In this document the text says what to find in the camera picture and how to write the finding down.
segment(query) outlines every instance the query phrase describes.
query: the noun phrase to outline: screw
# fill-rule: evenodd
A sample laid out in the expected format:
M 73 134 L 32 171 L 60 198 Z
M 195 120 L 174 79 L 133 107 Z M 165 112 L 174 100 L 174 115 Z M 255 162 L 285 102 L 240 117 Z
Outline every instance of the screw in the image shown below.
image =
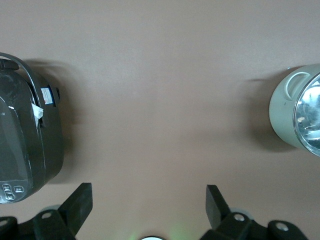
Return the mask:
M 279 229 L 279 230 L 281 230 L 281 231 L 289 231 L 289 228 L 288 228 L 288 226 L 287 225 L 285 225 L 284 223 L 282 223 L 282 222 L 277 222 L 276 224 L 275 224 L 275 226 L 276 226 L 276 228 L 277 229 Z
M 235 220 L 237 220 L 237 221 L 239 221 L 239 222 L 243 222 L 243 221 L 245 220 L 245 217 L 242 216 L 242 215 L 239 214 L 239 213 L 235 214 L 233 217 L 234 217 Z
M 6 225 L 8 223 L 8 220 L 2 220 L 0 221 L 0 227 Z
M 48 218 L 50 218 L 51 217 L 51 212 L 46 212 L 46 213 L 44 213 L 42 216 L 41 216 L 41 218 L 42 219 L 48 219 Z

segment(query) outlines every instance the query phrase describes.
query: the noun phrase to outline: white light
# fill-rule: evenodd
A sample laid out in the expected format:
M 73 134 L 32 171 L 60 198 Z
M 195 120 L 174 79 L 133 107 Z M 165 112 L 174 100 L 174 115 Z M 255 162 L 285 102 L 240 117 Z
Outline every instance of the white light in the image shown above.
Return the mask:
M 157 236 L 147 236 L 145 238 L 142 238 L 141 240 L 164 240 L 164 239 Z

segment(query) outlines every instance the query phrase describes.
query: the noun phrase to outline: button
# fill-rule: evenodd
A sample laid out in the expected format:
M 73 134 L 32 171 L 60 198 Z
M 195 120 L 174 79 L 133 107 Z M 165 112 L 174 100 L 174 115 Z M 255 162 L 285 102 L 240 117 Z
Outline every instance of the button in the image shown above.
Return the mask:
M 6 192 L 5 193 L 5 198 L 7 200 L 15 200 L 15 196 L 11 192 Z
M 5 192 L 11 192 L 11 186 L 9 184 L 2 185 L 2 188 Z
M 16 193 L 24 193 L 24 192 L 25 192 L 23 186 L 14 186 L 13 188 L 14 188 L 14 191 L 15 191 Z

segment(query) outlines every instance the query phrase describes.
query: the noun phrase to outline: control panel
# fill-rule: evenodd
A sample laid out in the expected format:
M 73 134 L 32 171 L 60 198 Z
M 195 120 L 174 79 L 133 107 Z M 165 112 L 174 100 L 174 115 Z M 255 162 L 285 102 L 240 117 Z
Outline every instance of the control panel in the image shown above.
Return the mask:
M 0 204 L 14 203 L 26 195 L 28 180 L 0 181 Z

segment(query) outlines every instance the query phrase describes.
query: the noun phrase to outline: white tag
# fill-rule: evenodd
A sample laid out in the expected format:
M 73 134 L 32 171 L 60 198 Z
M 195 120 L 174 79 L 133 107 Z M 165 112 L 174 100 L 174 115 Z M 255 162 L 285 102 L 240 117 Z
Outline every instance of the white tag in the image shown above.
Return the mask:
M 53 104 L 54 101 L 52 99 L 51 91 L 48 87 L 41 88 L 44 104 Z
M 35 126 L 38 127 L 39 119 L 44 116 L 44 110 L 41 107 L 34 105 L 33 103 L 31 103 L 31 105 L 34 115 Z

